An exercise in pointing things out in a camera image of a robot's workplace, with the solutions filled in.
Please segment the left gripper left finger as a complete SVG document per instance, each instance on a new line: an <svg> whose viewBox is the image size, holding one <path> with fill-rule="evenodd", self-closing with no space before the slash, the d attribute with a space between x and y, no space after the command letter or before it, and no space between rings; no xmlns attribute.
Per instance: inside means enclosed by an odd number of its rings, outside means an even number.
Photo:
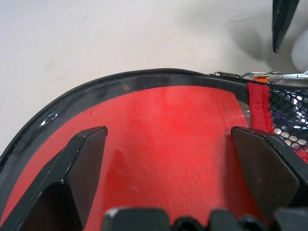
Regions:
<svg viewBox="0 0 308 231"><path fill-rule="evenodd" d="M37 174L0 231L83 231L98 188L106 127L75 134Z"/></svg>

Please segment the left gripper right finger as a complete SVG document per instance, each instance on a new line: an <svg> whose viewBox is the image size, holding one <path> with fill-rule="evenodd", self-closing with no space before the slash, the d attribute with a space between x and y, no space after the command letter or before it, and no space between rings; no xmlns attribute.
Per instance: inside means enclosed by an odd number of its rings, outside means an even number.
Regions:
<svg viewBox="0 0 308 231"><path fill-rule="evenodd" d="M246 185L269 221L281 207L308 207L308 164L277 135L233 127Z"/></svg>

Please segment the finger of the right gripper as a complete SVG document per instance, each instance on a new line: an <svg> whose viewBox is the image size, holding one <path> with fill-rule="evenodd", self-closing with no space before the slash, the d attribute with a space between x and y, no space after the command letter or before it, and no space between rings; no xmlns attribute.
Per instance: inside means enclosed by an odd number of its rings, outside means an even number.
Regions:
<svg viewBox="0 0 308 231"><path fill-rule="evenodd" d="M272 49L277 53L300 0L272 0Z"/></svg>

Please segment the white plush keychain charm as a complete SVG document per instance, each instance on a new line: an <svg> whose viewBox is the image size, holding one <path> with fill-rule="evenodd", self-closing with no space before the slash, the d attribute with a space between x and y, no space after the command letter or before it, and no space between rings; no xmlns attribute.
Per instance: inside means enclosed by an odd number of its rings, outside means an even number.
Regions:
<svg viewBox="0 0 308 231"><path fill-rule="evenodd" d="M248 72L240 78L249 77L254 81L263 83L277 83L282 80L308 81L308 29L295 41L291 51L291 60L299 73L284 74L279 71Z"/></svg>

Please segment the red table tennis paddle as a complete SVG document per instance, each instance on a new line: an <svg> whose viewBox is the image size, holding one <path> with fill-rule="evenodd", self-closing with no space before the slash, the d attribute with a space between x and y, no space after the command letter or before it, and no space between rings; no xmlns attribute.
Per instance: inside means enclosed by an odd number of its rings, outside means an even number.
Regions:
<svg viewBox="0 0 308 231"><path fill-rule="evenodd" d="M102 170L85 231L112 207L159 207L171 221L206 224L211 210L261 217L240 168L233 126L247 126L234 94L198 86L128 93L68 120L38 148L6 203L6 219L42 167L81 130L105 126Z"/></svg>

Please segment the red black mesh pouch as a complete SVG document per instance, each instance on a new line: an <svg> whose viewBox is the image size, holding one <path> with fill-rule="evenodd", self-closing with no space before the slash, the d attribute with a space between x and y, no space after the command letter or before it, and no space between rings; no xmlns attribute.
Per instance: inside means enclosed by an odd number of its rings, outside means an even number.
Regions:
<svg viewBox="0 0 308 231"><path fill-rule="evenodd" d="M181 69L115 74L58 97L13 138L0 157L0 226L6 220L2 214L17 180L34 153L58 128L107 100L173 86L208 87L234 94L247 121L245 128L277 135L308 164L308 86L284 86L229 73L207 75ZM100 231L308 231L308 207L278 208L269 221L262 214L260 218L253 215L237 218L230 210L217 208L210 211L207 223L202 224L191 216L171 221L169 214L159 207L119 206L105 212Z"/></svg>

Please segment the beige table mat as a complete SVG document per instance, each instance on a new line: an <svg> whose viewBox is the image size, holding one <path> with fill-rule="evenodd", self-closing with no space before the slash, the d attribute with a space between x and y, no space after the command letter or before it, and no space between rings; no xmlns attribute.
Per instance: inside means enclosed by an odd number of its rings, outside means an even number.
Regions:
<svg viewBox="0 0 308 231"><path fill-rule="evenodd" d="M300 0L278 51L272 0L0 0L0 155L58 96L130 70L295 72Z"/></svg>

